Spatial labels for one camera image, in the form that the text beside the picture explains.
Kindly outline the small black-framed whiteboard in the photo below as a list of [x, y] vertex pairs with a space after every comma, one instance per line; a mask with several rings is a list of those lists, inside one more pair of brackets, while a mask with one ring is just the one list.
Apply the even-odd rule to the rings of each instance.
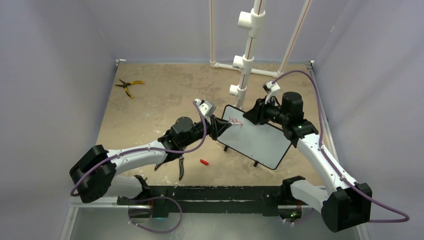
[[254, 125], [243, 114], [244, 111], [233, 105], [225, 106], [222, 119], [242, 125], [231, 126], [217, 141], [270, 170], [277, 169], [291, 142], [280, 128], [269, 123]]

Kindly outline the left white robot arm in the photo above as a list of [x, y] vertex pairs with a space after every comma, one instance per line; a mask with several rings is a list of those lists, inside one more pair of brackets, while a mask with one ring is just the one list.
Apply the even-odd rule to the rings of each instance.
[[121, 173], [178, 159], [189, 152], [189, 145], [197, 141], [203, 144], [206, 137], [216, 141], [232, 125], [214, 115], [199, 122], [183, 116], [163, 136], [142, 146], [106, 150], [101, 144], [95, 145], [69, 170], [74, 183], [70, 195], [79, 197], [83, 203], [94, 202], [106, 195]]

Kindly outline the red marker cap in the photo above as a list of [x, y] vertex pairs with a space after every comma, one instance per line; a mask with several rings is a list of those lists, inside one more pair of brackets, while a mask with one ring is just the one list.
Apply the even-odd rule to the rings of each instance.
[[200, 161], [202, 164], [206, 165], [206, 166], [208, 166], [208, 165], [209, 165], [209, 162], [208, 162], [208, 161], [206, 161], [206, 160], [200, 159], [199, 161]]

